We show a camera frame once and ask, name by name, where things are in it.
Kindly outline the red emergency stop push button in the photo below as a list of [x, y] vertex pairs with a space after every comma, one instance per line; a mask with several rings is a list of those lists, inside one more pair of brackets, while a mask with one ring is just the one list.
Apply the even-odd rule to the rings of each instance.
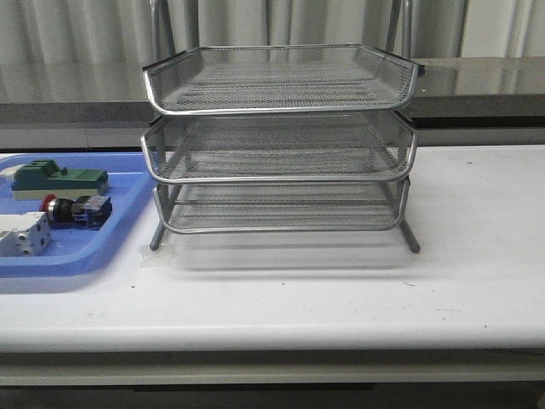
[[76, 224], [87, 229], [101, 228], [112, 214], [112, 200], [107, 196], [80, 196], [77, 199], [45, 196], [39, 210], [56, 224]]

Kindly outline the silver mesh top tray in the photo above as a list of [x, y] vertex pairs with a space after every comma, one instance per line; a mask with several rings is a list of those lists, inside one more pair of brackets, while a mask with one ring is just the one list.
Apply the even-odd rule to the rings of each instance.
[[422, 65], [360, 43], [198, 47], [143, 69], [167, 116], [393, 110]]

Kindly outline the blue plastic tray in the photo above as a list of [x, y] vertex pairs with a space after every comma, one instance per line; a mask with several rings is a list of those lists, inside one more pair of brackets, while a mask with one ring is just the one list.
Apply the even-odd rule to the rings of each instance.
[[1, 259], [3, 278], [60, 277], [85, 274], [107, 264], [123, 244], [135, 221], [151, 200], [153, 179], [141, 153], [22, 153], [1, 159], [1, 169], [53, 159], [68, 169], [104, 170], [109, 175], [106, 195], [112, 215], [98, 230], [53, 228], [52, 240], [40, 256]]

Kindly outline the grey back counter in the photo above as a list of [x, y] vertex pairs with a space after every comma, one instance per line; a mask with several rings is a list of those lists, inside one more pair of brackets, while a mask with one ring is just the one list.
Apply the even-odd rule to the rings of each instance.
[[[544, 141], [544, 60], [431, 58], [405, 114], [423, 146]], [[153, 120], [139, 63], [1, 68], [1, 149], [136, 150]]]

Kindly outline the white circuit breaker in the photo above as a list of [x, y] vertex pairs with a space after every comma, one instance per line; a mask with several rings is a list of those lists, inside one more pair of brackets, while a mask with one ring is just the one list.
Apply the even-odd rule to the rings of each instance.
[[50, 241], [45, 212], [1, 215], [1, 257], [40, 256]]

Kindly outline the white part on tray edge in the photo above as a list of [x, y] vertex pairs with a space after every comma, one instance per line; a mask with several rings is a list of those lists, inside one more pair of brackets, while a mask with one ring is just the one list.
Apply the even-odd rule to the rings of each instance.
[[20, 168], [20, 165], [7, 167], [7, 168], [0, 171], [0, 177], [5, 178], [5, 179], [9, 179], [9, 180], [13, 180], [14, 176], [15, 176], [16, 172], [19, 170], [19, 168]]

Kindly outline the grey metal rack frame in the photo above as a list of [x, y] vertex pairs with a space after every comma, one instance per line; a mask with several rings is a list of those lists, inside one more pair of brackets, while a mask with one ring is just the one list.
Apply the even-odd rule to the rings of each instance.
[[[153, 51], [154, 54], [157, 56], [157, 61], [159, 62], [164, 59], [168, 59], [169, 57], [179, 54], [174, 51], [174, 41], [172, 38], [168, 38], [165, 41], [161, 41], [159, 38], [161, 35], [170, 35], [172, 30], [170, 26], [170, 15], [169, 15], [169, 7], [168, 4], [165, 1], [154, 1], [151, 4], [152, 9], [152, 35], [154, 38], [153, 41]], [[188, 1], [185, 4], [185, 25], [186, 25], [186, 39], [187, 39], [187, 46], [186, 49], [182, 52], [190, 51], [192, 49], [198, 48], [198, 47], [217, 47], [217, 46], [203, 46], [199, 42], [199, 27], [198, 27], [198, 3], [195, 1]], [[253, 46], [284, 46], [284, 45], [253, 45]], [[392, 54], [392, 51], [390, 49], [382, 49], [384, 51], [387, 51], [388, 53]], [[408, 49], [404, 49], [401, 53], [401, 57], [405, 59], [409, 58], [410, 52]], [[361, 110], [361, 111], [334, 111], [334, 112], [362, 112], [362, 111], [393, 111], [398, 112], [400, 114], [403, 114], [402, 112], [403, 107], [396, 108], [393, 110]], [[327, 113], [327, 112], [280, 112], [280, 113], [253, 113], [257, 115], [264, 115], [264, 114], [307, 114], [307, 113]], [[239, 115], [251, 115], [251, 114], [236, 114], [236, 115], [205, 115], [205, 116], [239, 116]], [[162, 118], [172, 118], [172, 117], [183, 117], [183, 118], [194, 118], [194, 117], [203, 117], [203, 116], [167, 116], [163, 115], [162, 113], [158, 112], [158, 119], [152, 124], [155, 125], [160, 119]], [[400, 180], [409, 179], [410, 180], [410, 172], [409, 174]], [[159, 184], [166, 184], [166, 185], [177, 185], [177, 184], [167, 184], [162, 183], [160, 181], [157, 181], [157, 185]], [[311, 183], [311, 182], [333, 182], [333, 181], [254, 181], [257, 183], [263, 183], [263, 182], [288, 182], [288, 183]], [[383, 181], [355, 181], [355, 182], [383, 182]], [[234, 182], [211, 182], [211, 183], [234, 183]], [[420, 250], [419, 243], [413, 234], [412, 230], [410, 229], [410, 226], [405, 218], [405, 211], [404, 211], [404, 218], [402, 222], [395, 228], [398, 228], [401, 233], [404, 236], [405, 243], [408, 245], [409, 249], [413, 252], [418, 252]], [[150, 247], [152, 250], [158, 249], [158, 247], [161, 245], [161, 242], [163, 240], [163, 236], [168, 230], [160, 221], [159, 218], [159, 224], [157, 227], [157, 230], [155, 234], [152, 237], [152, 241], [150, 244]]]

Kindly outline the green and beige switch block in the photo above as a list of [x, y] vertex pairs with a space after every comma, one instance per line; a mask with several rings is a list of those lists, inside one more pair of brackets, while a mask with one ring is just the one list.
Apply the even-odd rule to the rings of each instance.
[[109, 188], [105, 170], [60, 167], [53, 159], [33, 160], [14, 173], [15, 199], [43, 199], [52, 193], [62, 198], [102, 195]]

